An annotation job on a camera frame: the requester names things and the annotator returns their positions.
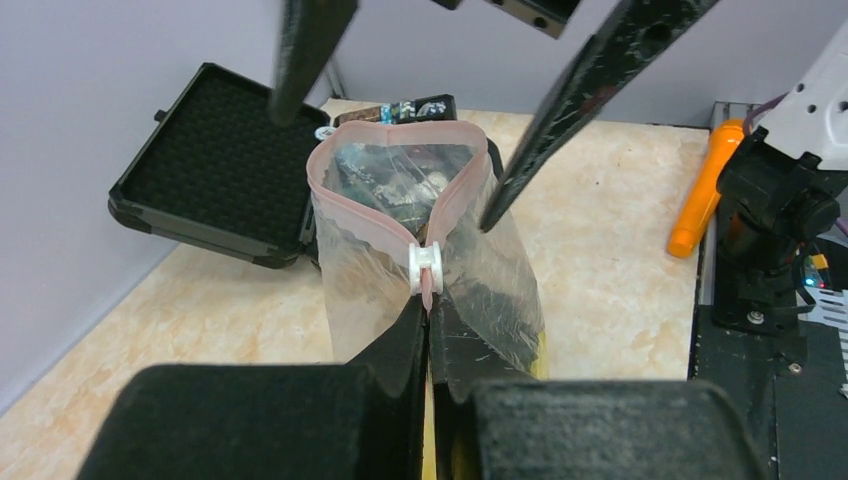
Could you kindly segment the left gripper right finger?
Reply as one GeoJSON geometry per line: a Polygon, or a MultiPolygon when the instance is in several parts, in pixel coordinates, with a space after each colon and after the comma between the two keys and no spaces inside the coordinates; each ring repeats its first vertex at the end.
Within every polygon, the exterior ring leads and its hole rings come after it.
{"type": "Polygon", "coordinates": [[[702,381],[540,381],[447,295],[430,315],[440,479],[762,479],[728,396],[702,381]]]}

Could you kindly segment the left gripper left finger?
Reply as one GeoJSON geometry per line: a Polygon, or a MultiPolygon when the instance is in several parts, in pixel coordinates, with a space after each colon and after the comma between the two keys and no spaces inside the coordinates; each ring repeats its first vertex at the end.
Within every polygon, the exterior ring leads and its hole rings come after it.
{"type": "Polygon", "coordinates": [[[417,479],[428,330],[419,298],[343,364],[159,364],[122,389],[82,479],[417,479]]]}

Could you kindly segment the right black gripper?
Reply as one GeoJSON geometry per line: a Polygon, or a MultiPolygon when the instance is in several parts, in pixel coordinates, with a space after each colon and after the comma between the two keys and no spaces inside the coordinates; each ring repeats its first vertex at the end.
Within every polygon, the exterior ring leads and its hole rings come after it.
{"type": "MultiPolygon", "coordinates": [[[[580,0],[485,0],[559,39],[580,0]]],[[[492,230],[542,166],[716,3],[619,1],[559,75],[519,140],[481,214],[492,230]]]]}

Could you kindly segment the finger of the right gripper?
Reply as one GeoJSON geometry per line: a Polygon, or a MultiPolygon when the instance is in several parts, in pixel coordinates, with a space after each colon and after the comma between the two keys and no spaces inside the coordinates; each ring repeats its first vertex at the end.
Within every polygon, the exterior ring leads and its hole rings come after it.
{"type": "Polygon", "coordinates": [[[358,10],[357,0],[289,0],[282,3],[272,91],[271,119],[293,121],[358,10]]]}

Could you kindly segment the clear zip top bag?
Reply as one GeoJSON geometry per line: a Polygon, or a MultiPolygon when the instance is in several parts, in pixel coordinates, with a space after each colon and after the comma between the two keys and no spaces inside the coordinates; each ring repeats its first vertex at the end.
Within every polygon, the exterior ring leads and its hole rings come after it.
{"type": "Polygon", "coordinates": [[[409,299],[449,296],[460,317],[530,374],[545,324],[515,222],[479,228],[497,178],[465,121],[322,127],[306,165],[334,357],[352,359],[409,299]]]}

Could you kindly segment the yellow napa cabbage toy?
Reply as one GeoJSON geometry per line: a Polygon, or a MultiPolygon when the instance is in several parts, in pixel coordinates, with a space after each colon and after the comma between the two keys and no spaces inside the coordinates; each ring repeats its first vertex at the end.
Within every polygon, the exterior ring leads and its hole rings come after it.
{"type": "Polygon", "coordinates": [[[530,366],[529,372],[537,380],[547,380],[549,378],[549,356],[546,332],[541,331],[537,338],[536,357],[530,366]]]}

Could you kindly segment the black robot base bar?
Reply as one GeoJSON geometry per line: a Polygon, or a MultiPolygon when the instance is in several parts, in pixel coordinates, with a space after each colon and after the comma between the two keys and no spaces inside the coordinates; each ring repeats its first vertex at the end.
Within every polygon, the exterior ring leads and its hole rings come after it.
{"type": "Polygon", "coordinates": [[[767,337],[712,321],[715,241],[700,248],[688,375],[723,389],[769,479],[847,476],[847,293],[812,288],[794,332],[767,337]]]}

